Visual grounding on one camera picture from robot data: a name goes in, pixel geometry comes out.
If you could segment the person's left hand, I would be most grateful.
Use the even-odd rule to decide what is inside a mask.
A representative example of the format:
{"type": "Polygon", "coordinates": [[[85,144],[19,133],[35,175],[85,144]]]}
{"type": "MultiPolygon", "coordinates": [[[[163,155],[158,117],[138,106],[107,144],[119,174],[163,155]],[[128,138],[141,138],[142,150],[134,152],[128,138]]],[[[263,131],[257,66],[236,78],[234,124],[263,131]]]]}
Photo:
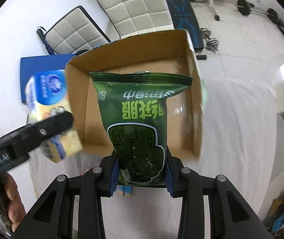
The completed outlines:
{"type": "Polygon", "coordinates": [[[26,216],[26,211],[13,177],[7,173],[2,178],[2,181],[4,181],[3,187],[6,191],[4,205],[11,223],[11,229],[14,232],[26,216]]]}

